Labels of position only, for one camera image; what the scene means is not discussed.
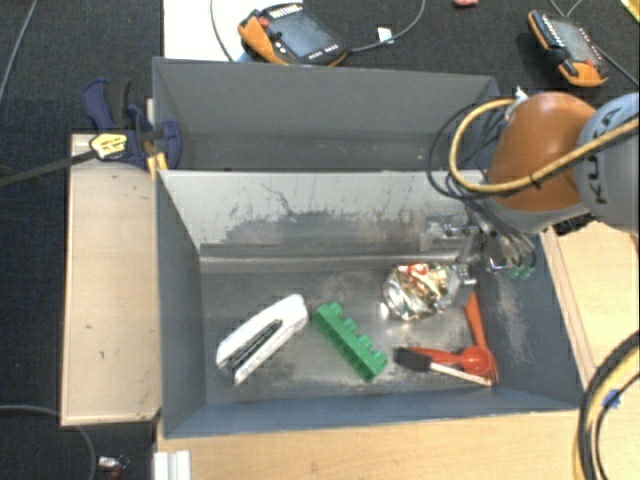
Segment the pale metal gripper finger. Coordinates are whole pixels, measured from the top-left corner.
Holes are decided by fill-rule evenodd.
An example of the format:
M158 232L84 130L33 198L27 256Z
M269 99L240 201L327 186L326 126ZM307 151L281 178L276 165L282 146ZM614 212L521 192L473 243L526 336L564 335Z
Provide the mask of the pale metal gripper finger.
M424 251L460 251L470 241L470 231L442 220L427 220L423 230Z
M454 264L450 267L446 308L464 308L477 280L472 276L470 267L466 264Z

